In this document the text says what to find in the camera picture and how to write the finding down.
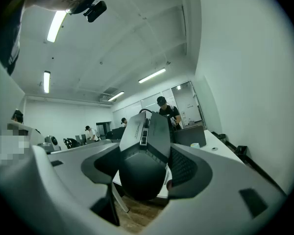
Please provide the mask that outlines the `glass door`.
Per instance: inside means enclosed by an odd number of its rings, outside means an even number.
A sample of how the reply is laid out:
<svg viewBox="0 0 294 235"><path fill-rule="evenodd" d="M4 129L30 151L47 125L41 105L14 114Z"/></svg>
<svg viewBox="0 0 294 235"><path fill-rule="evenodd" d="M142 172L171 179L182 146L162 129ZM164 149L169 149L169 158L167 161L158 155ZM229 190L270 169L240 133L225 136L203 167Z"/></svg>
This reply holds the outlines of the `glass door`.
<svg viewBox="0 0 294 235"><path fill-rule="evenodd" d="M178 85L171 90L181 116L183 128L203 126L199 102L191 82Z"/></svg>

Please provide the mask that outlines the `black monitor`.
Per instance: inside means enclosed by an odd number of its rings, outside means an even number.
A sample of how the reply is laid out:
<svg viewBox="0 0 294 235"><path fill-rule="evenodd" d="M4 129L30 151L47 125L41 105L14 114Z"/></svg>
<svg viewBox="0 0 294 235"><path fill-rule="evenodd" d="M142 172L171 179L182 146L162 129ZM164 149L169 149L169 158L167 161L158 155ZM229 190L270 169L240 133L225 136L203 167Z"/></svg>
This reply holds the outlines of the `black monitor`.
<svg viewBox="0 0 294 235"><path fill-rule="evenodd" d="M108 132L105 137L106 139L110 139L110 140L121 140L124 134L124 131L125 131L125 127L119 127Z"/></svg>

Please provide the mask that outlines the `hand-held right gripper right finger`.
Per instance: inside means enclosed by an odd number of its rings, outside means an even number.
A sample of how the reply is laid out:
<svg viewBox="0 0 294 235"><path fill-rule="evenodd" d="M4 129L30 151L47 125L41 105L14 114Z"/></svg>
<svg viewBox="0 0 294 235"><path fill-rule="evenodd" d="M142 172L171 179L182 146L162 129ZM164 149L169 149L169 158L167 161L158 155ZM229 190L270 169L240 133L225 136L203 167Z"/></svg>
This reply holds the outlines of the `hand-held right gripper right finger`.
<svg viewBox="0 0 294 235"><path fill-rule="evenodd" d="M243 163L171 145L169 203L147 235L252 235L281 207L285 195Z"/></svg>

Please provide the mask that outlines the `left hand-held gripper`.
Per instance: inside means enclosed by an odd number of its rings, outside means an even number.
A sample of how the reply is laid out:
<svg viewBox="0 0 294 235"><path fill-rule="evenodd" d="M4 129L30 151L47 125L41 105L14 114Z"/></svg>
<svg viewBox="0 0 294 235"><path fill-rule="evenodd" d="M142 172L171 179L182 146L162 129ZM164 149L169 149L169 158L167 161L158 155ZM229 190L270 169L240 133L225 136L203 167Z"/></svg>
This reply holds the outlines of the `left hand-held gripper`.
<svg viewBox="0 0 294 235"><path fill-rule="evenodd" d="M22 160L33 151L46 153L38 145L43 137L34 128L11 119L24 96L0 62L0 161Z"/></svg>

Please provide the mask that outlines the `ceiling tube light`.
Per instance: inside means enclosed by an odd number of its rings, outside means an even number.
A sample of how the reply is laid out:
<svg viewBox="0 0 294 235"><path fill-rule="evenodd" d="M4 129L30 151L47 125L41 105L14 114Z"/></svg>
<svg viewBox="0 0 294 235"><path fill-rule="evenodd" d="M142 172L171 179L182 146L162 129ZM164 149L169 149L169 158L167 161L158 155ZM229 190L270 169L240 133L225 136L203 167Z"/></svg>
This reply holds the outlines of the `ceiling tube light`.
<svg viewBox="0 0 294 235"><path fill-rule="evenodd" d="M165 71L166 71L166 69L162 68L161 70L158 70L157 72L154 72L154 73L148 75L147 77L144 77L144 78L140 79L138 82L140 84L142 84L142 83L144 83L144 82L146 82L146 81L148 81L148 80L150 80L150 79L152 79L152 78L154 78L154 77L156 77L156 76L158 76L160 74L163 74Z"/></svg>
<svg viewBox="0 0 294 235"><path fill-rule="evenodd" d="M50 86L50 72L44 71L44 79L43 79L44 93L49 93Z"/></svg>
<svg viewBox="0 0 294 235"><path fill-rule="evenodd" d="M108 101L113 101L113 100L117 99L119 96L121 96L123 94L124 94L124 91L121 91L118 94L116 94L115 96L113 96L110 99L108 99Z"/></svg>
<svg viewBox="0 0 294 235"><path fill-rule="evenodd" d="M47 35L47 41L54 43L60 27L62 26L63 20L65 19L66 11L56 11L53 20L51 22L49 32Z"/></svg>

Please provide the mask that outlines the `grey mouse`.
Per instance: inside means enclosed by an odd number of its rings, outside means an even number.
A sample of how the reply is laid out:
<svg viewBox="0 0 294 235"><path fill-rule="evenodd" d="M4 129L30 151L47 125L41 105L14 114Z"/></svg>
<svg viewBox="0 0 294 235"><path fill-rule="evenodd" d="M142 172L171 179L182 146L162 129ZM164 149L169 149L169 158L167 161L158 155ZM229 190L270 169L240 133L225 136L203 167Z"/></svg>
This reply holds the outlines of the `grey mouse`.
<svg viewBox="0 0 294 235"><path fill-rule="evenodd" d="M171 153L169 124L166 117L152 112L133 116L120 142L119 177L121 185L135 200L157 197L167 174Z"/></svg>

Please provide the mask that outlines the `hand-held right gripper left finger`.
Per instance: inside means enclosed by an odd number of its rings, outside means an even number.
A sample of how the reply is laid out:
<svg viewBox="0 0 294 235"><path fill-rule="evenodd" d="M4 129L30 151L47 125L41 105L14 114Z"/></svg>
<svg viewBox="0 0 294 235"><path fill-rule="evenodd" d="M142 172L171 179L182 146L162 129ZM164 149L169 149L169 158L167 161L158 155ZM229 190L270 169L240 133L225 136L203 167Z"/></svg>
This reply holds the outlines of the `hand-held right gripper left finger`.
<svg viewBox="0 0 294 235"><path fill-rule="evenodd" d="M54 211L44 214L37 224L43 235L127 235L116 225L104 220L91 207L109 197L110 176L94 167L100 155L116 151L110 143L92 148L77 148L47 156L38 146L32 146L39 177Z"/></svg>

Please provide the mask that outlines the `black baseboard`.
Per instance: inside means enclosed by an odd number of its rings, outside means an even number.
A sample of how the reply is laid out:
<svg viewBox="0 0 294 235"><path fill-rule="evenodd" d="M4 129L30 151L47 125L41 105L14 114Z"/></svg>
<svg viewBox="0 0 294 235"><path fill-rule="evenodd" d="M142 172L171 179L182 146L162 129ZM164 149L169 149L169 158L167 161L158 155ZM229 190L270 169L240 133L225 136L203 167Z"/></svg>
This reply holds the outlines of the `black baseboard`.
<svg viewBox="0 0 294 235"><path fill-rule="evenodd" d="M219 134L216 132L212 132L212 134L218 138ZM227 139L225 142L223 142L233 153L235 153L235 149L237 146L233 145L231 142L229 142ZM250 158L247 153L244 157L238 157L244 164L248 165L252 169L254 169L256 172L258 172L263 178L265 178L267 181L269 181L272 185L274 185L283 195L286 196L286 193L282 190L282 188L277 184L275 180L273 180L259 165L255 163L255 161Z"/></svg>

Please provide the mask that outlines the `grey desk partition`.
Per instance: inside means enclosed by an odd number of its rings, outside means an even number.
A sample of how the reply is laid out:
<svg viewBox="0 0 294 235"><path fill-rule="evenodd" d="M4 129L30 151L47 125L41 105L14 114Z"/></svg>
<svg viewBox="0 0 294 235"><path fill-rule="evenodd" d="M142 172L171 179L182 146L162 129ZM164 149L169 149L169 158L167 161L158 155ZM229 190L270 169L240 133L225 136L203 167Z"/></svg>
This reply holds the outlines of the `grey desk partition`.
<svg viewBox="0 0 294 235"><path fill-rule="evenodd" d="M178 130L173 133L173 136L174 143L176 144L191 146L193 143L198 143L199 147L204 147L206 145L206 137L203 126L195 126Z"/></svg>

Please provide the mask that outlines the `person's black clothing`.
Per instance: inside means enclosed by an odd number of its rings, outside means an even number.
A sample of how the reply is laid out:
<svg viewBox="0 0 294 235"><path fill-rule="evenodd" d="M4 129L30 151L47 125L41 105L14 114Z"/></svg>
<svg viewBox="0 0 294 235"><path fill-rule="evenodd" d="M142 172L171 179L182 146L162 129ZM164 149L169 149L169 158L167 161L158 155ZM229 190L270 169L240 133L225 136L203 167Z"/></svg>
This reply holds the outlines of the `person's black clothing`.
<svg viewBox="0 0 294 235"><path fill-rule="evenodd" d="M20 53L20 35L25 1L21 1L0 24L0 62L11 75Z"/></svg>

